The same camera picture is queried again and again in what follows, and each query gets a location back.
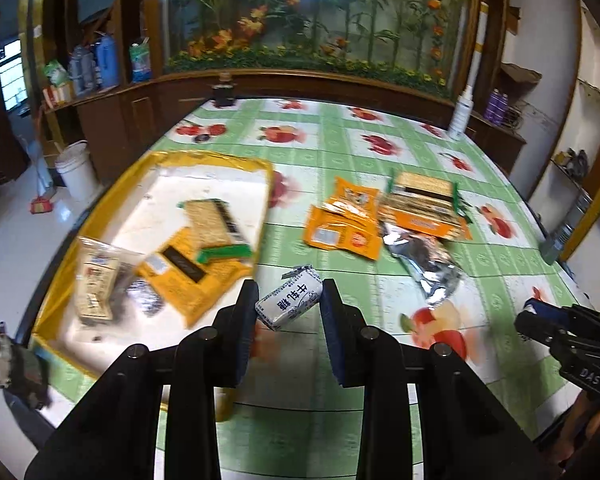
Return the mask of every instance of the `purple bottle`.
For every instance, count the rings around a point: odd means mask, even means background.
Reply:
[[[489,96],[489,102],[487,103],[487,109],[484,111],[484,118],[493,123],[493,116],[496,113],[498,102],[500,101],[500,92],[498,89],[494,89]]]
[[[500,94],[498,104],[496,105],[496,111],[493,116],[493,124],[500,126],[504,120],[504,112],[507,110],[507,104],[509,103],[509,97],[506,94]]]

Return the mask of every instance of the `fish tank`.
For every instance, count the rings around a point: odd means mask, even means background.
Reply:
[[[317,70],[448,97],[468,0],[162,0],[166,72]]]

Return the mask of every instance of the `table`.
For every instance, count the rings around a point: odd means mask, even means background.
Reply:
[[[373,110],[314,101],[241,100],[230,108],[206,102],[186,117],[200,128],[168,131],[152,150],[202,149],[267,158],[275,164],[256,280],[261,296],[291,267],[312,264],[334,278],[345,303],[368,324],[403,343],[400,314],[424,306],[416,284],[384,249],[372,262],[345,251],[321,251],[301,241],[307,210],[331,195],[334,178],[384,189],[390,174],[412,171],[458,183],[470,205],[472,240],[448,242],[466,278],[452,297],[471,368],[488,384],[530,437],[573,401],[577,388],[558,375],[548,349],[519,338],[513,322],[529,297],[589,306],[567,274],[548,266],[537,246],[535,219],[507,178],[468,138]],[[198,135],[210,134],[196,143]],[[219,423],[223,477],[346,478],[356,473],[363,390],[344,390],[331,373],[322,322],[314,308],[278,334],[277,365],[251,361],[232,418]],[[57,425],[93,384],[49,356],[54,404],[43,415]],[[416,477],[422,475],[418,407],[409,391]],[[166,414],[160,414],[157,463]],[[162,477],[157,468],[156,477]]]

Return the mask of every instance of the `barcode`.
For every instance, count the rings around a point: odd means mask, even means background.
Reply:
[[[151,267],[156,274],[164,274],[169,270],[169,265],[158,254],[150,254],[145,260],[146,264]]]
[[[340,233],[328,229],[316,229],[312,241],[320,244],[336,246],[340,238]]]

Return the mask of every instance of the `white spray bottle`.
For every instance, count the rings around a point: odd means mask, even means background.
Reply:
[[[449,129],[446,131],[453,140],[460,140],[462,134],[466,130],[469,117],[471,117],[471,110],[474,109],[473,91],[474,88],[467,85],[464,92],[462,92],[462,95],[458,96],[454,115],[451,117]]]

